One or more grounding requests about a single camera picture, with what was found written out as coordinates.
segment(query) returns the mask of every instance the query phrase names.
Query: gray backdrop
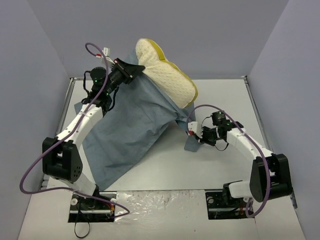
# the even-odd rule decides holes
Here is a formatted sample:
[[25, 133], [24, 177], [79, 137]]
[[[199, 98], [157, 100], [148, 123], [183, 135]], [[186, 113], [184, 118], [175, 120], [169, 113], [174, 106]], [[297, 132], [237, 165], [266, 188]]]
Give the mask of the gray backdrop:
[[125, 58], [151, 38], [191, 78], [239, 77], [288, 0], [28, 0], [71, 77], [97, 65], [85, 42]]
[[285, 153], [307, 240], [319, 239], [320, 1], [290, 0], [249, 75], [274, 149]]
[[[18, 238], [29, 204], [19, 182], [58, 126], [67, 74], [25, 0], [0, 7], [0, 239]], [[41, 164], [25, 188], [38, 189]]]

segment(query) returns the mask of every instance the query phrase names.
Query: yellow trim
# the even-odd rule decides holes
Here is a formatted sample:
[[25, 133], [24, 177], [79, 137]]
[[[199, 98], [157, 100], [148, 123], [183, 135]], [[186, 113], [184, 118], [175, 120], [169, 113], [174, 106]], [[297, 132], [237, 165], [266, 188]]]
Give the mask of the yellow trim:
[[171, 67], [173, 67], [175, 70], [177, 70], [180, 74], [184, 76], [185, 79], [187, 79], [194, 87], [195, 89], [195, 95], [191, 102], [189, 102], [186, 107], [189, 107], [198, 97], [198, 89], [195, 85], [195, 83], [183, 72], [181, 71], [173, 62], [166, 60], [165, 53], [162, 51], [161, 47], [153, 40], [146, 38], [146, 40], [152, 45], [152, 47], [155, 49], [155, 51], [158, 54], [159, 60], [163, 63], [169, 64]]

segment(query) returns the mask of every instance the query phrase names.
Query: white table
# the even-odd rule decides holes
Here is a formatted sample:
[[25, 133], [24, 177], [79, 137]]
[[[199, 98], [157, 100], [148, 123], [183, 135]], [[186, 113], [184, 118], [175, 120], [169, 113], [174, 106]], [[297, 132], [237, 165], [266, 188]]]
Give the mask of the white table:
[[[82, 83], [74, 82], [63, 127], [76, 115], [74, 104], [85, 96]], [[195, 80], [195, 84], [199, 91], [196, 106], [213, 104], [223, 108], [263, 143], [242, 79]], [[202, 120], [212, 112], [214, 109], [200, 108], [196, 117]], [[87, 239], [304, 240], [289, 197], [268, 201], [255, 219], [208, 220], [204, 190], [248, 179], [251, 162], [233, 147], [219, 152], [204, 146], [197, 153], [187, 152], [185, 140], [184, 131], [171, 124], [143, 160], [107, 189], [117, 191], [118, 202], [132, 213], [114, 223], [92, 223]], [[83, 171], [93, 181], [82, 148], [80, 155]], [[63, 184], [50, 178], [48, 187], [57, 186]], [[77, 239], [74, 224], [68, 223], [71, 195], [58, 190], [31, 196], [19, 240]], [[77, 226], [79, 234], [87, 230], [86, 223]]]

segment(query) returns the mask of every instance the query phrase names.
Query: gray cloth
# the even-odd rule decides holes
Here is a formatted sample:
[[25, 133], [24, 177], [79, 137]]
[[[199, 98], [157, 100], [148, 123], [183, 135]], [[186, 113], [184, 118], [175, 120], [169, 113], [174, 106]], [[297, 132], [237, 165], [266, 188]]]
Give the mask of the gray cloth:
[[[137, 65], [136, 52], [133, 51], [125, 62]], [[77, 113], [81, 107], [81, 103], [74, 106]], [[135, 166], [170, 122], [176, 121], [186, 131], [190, 109], [193, 106], [177, 107], [145, 74], [129, 85], [122, 84], [114, 109], [106, 113], [83, 141], [86, 158], [99, 188], [108, 188]]]

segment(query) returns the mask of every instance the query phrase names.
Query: purple cable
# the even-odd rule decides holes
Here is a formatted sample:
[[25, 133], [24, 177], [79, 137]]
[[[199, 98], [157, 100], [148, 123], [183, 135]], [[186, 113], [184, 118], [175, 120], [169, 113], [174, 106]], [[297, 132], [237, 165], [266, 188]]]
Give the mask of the purple cable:
[[[88, 49], [88, 46], [93, 46], [95, 47], [100, 53], [101, 53], [101, 56], [103, 57], [103, 60], [104, 60], [104, 64], [105, 64], [105, 70], [106, 70], [106, 77], [104, 79], [104, 82], [103, 82], [103, 85], [101, 87], [101, 89], [99, 90], [99, 92], [97, 93], [97, 95], [92, 99], [92, 101], [89, 103], [89, 105], [85, 108], [85, 110], [83, 111], [83, 113], [87, 113], [89, 108], [91, 107], [91, 105], [93, 104], [93, 102], [99, 97], [99, 95], [102, 93], [102, 91], [104, 90], [107, 82], [108, 82], [108, 62], [107, 62], [107, 59], [106, 59], [106, 56], [104, 55], [104, 52], [95, 44], [91, 43], [91, 42], [87, 42], [85, 44], [85, 49], [91, 54], [91, 55], [94, 55], [96, 56], [96, 54], [92, 53], [89, 49]], [[38, 190], [38, 191], [27, 191], [24, 189], [24, 182], [27, 178], [27, 176], [29, 175], [29, 173], [31, 172], [31, 170], [37, 165], [37, 163], [39, 163], [41, 161], [41, 159], [46, 156], [49, 152], [51, 152], [53, 149], [55, 149], [59, 144], [61, 144], [62, 142], [64, 142], [66, 139], [68, 139], [72, 134], [74, 134], [74, 132], [77, 130], [77, 128], [79, 127], [79, 125], [81, 124], [82, 120], [84, 119], [85, 115], [82, 114], [81, 117], [79, 118], [78, 122], [76, 123], [76, 125], [74, 126], [74, 128], [72, 129], [72, 131], [67, 135], [65, 136], [64, 138], [62, 138], [61, 140], [59, 140], [57, 143], [55, 143], [54, 145], [52, 145], [50, 148], [48, 148], [44, 153], [42, 153], [32, 164], [31, 166], [26, 170], [26, 172], [24, 173], [24, 175], [22, 176], [21, 178], [21, 181], [20, 181], [20, 185], [19, 185], [19, 188], [20, 188], [20, 191], [24, 194], [39, 194], [39, 193], [44, 193], [44, 192], [49, 192], [49, 191], [53, 191], [53, 190], [69, 190], [69, 191], [74, 191], [72, 188], [70, 187], [65, 187], [65, 186], [60, 186], [60, 187], [53, 187], [53, 188], [48, 188], [48, 189], [43, 189], [43, 190]], [[125, 216], [125, 215], [128, 215], [130, 213], [130, 211], [125, 207], [125, 206], [122, 206], [121, 204], [119, 203], [116, 203], [116, 202], [111, 202], [111, 201], [108, 201], [106, 199], [103, 199], [103, 198], [99, 198], [99, 197], [95, 197], [95, 196], [90, 196], [90, 195], [86, 195], [84, 193], [81, 193], [79, 191], [75, 191], [75, 193], [81, 195], [81, 196], [84, 196], [84, 197], [87, 197], [87, 198], [90, 198], [90, 199], [95, 199], [95, 200], [98, 200], [98, 201], [101, 201], [101, 202], [104, 202], [104, 203], [107, 203], [107, 204], [111, 204], [111, 205], [116, 205], [124, 210], [126, 210], [127, 212], [123, 213], [123, 214], [120, 214], [120, 215], [117, 215], [117, 216], [114, 216], [114, 218], [117, 218], [117, 217], [121, 217], [121, 216]]]
[[249, 198], [249, 200], [248, 200], [248, 202], [246, 203], [246, 206], [245, 206], [245, 215], [247, 216], [247, 218], [254, 218], [255, 216], [257, 216], [264, 209], [264, 207], [267, 204], [267, 201], [269, 199], [269, 195], [270, 195], [271, 179], [270, 179], [270, 173], [269, 173], [268, 162], [266, 160], [266, 157], [265, 157], [264, 153], [262, 152], [262, 150], [260, 149], [260, 147], [256, 144], [256, 142], [248, 134], [246, 134], [241, 129], [241, 127], [236, 123], [236, 121], [233, 120], [233, 118], [229, 114], [227, 114], [225, 111], [223, 111], [221, 108], [219, 108], [217, 106], [213, 106], [213, 105], [210, 105], [210, 104], [202, 104], [202, 105], [196, 106], [188, 115], [188, 118], [186, 120], [187, 128], [188, 128], [188, 123], [189, 123], [191, 114], [196, 109], [201, 108], [201, 107], [210, 107], [210, 108], [214, 108], [214, 109], [217, 109], [217, 110], [223, 112], [231, 120], [231, 122], [239, 129], [239, 131], [242, 134], [244, 134], [244, 136], [255, 146], [255, 148], [258, 150], [259, 154], [262, 157], [262, 161], [263, 161], [263, 165], [264, 165], [264, 169], [265, 169], [265, 174], [266, 174], [266, 193], [265, 193], [264, 199], [262, 201], [261, 206], [258, 208], [258, 210], [256, 212], [254, 212], [253, 214], [251, 214], [251, 215], [249, 215], [249, 209], [251, 208], [251, 206], [253, 204], [253, 199]]

